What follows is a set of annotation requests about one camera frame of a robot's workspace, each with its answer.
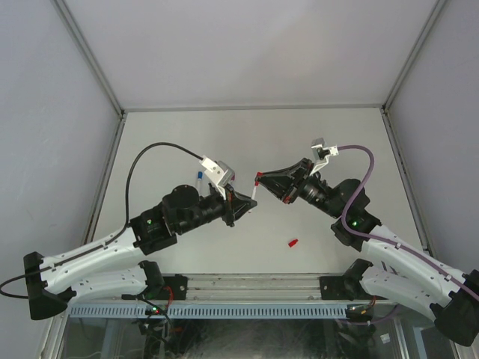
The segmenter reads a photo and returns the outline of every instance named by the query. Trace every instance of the red cable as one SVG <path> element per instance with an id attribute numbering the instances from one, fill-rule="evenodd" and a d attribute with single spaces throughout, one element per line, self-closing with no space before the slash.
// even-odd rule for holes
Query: red cable
<path id="1" fill-rule="evenodd" d="M 166 309 L 168 309 L 171 303 L 173 303 L 174 296 L 173 296 L 173 290 L 171 290 L 170 286 L 166 286 L 165 288 L 166 290 L 170 292 L 170 297 L 168 298 L 168 303 L 166 304 Z"/>

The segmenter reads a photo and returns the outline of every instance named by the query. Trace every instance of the robotic arm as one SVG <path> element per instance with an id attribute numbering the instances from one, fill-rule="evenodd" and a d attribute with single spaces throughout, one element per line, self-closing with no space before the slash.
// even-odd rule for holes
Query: robotic arm
<path id="1" fill-rule="evenodd" d="M 334 188 L 321 179 L 319 170 L 338 150 L 357 147 L 327 147 L 322 138 L 313 141 L 315 161 L 302 159 L 292 167 L 258 173 L 260 183 L 283 203 L 298 197 L 336 218 L 335 237 L 360 252 L 343 275 L 344 293 L 353 300 L 361 292 L 389 298 L 434 321 L 449 339 L 470 346 L 479 332 L 479 271 L 464 274 L 439 262 L 391 232 L 365 209 L 370 200 L 364 183 L 346 179 Z"/>
<path id="2" fill-rule="evenodd" d="M 210 195 L 200 197 L 194 187 L 179 185 L 157 206 L 129 221 L 121 230 L 67 253 L 24 257 L 30 314 L 33 320 L 61 313 L 69 303 L 112 295 L 145 295 L 155 298 L 165 282 L 158 264 L 145 256 L 177 243 L 183 235 L 221 218 L 229 227 L 257 203 L 228 185 L 233 170 L 223 162 L 203 157 L 210 178 Z M 104 272 L 121 263 L 134 266 Z"/>

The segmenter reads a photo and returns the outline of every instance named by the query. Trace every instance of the red object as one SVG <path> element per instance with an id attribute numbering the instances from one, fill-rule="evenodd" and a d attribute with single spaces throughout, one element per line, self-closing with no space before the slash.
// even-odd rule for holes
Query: red object
<path id="1" fill-rule="evenodd" d="M 173 296 L 173 290 L 171 290 L 171 287 L 165 286 L 165 289 L 170 292 L 170 298 L 168 298 L 168 303 L 166 304 L 166 309 L 168 309 L 171 303 L 173 303 L 174 296 Z"/>
<path id="2" fill-rule="evenodd" d="M 257 172 L 256 173 L 256 178 L 263 176 L 263 172 Z M 258 181 L 254 181 L 254 185 L 258 187 L 260 183 Z"/>
<path id="3" fill-rule="evenodd" d="M 290 248 L 292 248 L 293 246 L 295 246 L 295 245 L 296 245 L 296 243 L 297 243 L 297 242 L 299 242 L 299 240 L 298 240 L 298 239 L 293 239 L 293 240 L 292 240 L 291 242 L 289 242 L 287 245 L 289 245 L 289 246 L 290 246 Z"/>

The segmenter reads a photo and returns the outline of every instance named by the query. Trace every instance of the white bracket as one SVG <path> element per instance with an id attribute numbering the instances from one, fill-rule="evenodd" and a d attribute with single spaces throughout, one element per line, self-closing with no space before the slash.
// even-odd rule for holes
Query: white bracket
<path id="1" fill-rule="evenodd" d="M 211 184 L 215 186 L 216 190 L 226 200 L 225 186 L 231 181 L 234 176 L 234 171 L 228 167 L 224 162 L 214 162 L 206 156 L 200 161 L 201 165 L 205 168 L 204 174 L 207 175 Z"/>
<path id="2" fill-rule="evenodd" d="M 314 167 L 309 174 L 310 176 L 326 166 L 329 163 L 330 156 L 337 156 L 339 154 L 338 146 L 327 147 L 324 138 L 317 138 L 316 140 L 313 140 L 311 143 L 311 149 L 313 150 L 315 161 Z"/>
<path id="3" fill-rule="evenodd" d="M 120 298 L 123 294 L 138 295 L 147 288 L 144 269 L 136 266 L 123 271 L 111 271 L 83 277 L 72 285 L 76 296 L 69 304 L 100 298 Z"/>

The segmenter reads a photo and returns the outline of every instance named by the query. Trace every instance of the white wall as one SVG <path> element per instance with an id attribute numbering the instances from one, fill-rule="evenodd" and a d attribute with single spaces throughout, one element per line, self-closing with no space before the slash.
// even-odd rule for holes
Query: white wall
<path id="1" fill-rule="evenodd" d="M 125 108 L 382 104 L 436 0 L 67 0 Z"/>
<path id="2" fill-rule="evenodd" d="M 118 120 L 48 0 L 1 1 L 0 17 L 3 281 L 27 253 L 80 244 Z M 45 323 L 27 301 L 1 297 L 0 323 L 0 356 L 33 358 Z"/>
<path id="3" fill-rule="evenodd" d="M 433 244 L 479 269 L 479 1 L 450 1 L 391 109 Z"/>

